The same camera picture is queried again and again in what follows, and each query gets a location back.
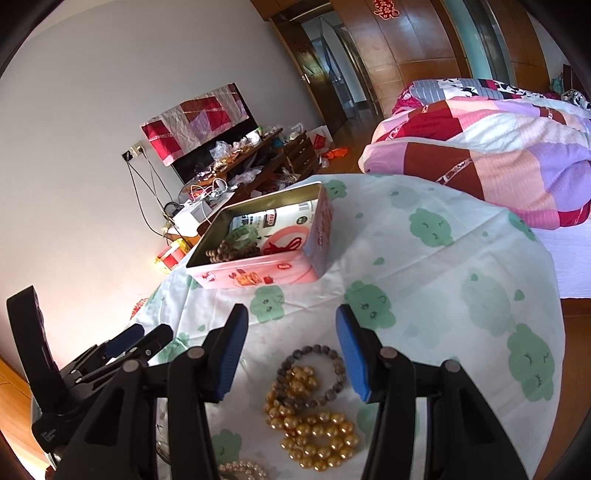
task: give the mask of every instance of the television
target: television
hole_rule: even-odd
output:
[[[161,113],[142,130],[164,164],[187,184],[213,163],[210,151],[217,142],[232,145],[257,127],[232,83]]]

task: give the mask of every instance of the orange item on floor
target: orange item on floor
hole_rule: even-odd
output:
[[[324,152],[321,157],[326,158],[327,160],[334,160],[335,158],[346,157],[349,155],[350,151],[351,149],[349,147],[335,148],[329,152]]]

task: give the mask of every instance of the bed sheet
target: bed sheet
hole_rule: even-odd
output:
[[[591,218],[558,230],[533,229],[554,258],[562,299],[591,299]]]
[[[407,176],[317,176],[335,209],[329,270],[315,283],[204,290],[183,261],[134,320],[150,330],[171,325],[175,340],[158,355],[173,359],[222,326],[235,303],[250,328],[231,392],[207,415],[218,462],[252,460],[275,479],[317,478],[280,448],[265,423],[264,395],[281,361],[314,343],[340,350],[335,310],[358,319],[414,361],[458,360],[513,441],[530,477],[544,453],[560,396],[564,327],[553,261],[508,210]],[[329,365],[319,380],[332,384]],[[323,473],[360,478],[375,405],[350,386],[328,405],[356,424],[355,457]],[[422,478],[426,406],[417,403],[413,479]],[[169,470],[160,462],[161,478]]]

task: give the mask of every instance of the blue gripper pad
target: blue gripper pad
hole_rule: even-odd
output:
[[[345,359],[347,375],[353,389],[361,397],[361,400],[367,402],[371,396],[369,365],[365,361],[359,343],[362,341],[359,337],[360,331],[361,328],[351,308],[348,305],[341,305],[336,310],[336,333]]]
[[[107,358],[117,358],[144,337],[144,327],[136,323],[113,338],[105,348]]]
[[[216,397],[221,401],[232,388],[236,369],[248,332],[248,309],[242,304],[234,305],[223,334],[230,332],[225,350],[218,363],[218,382],[215,389]]]

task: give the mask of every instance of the red and white cloth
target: red and white cloth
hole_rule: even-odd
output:
[[[142,130],[168,167],[247,119],[236,85],[230,84],[166,110]]]

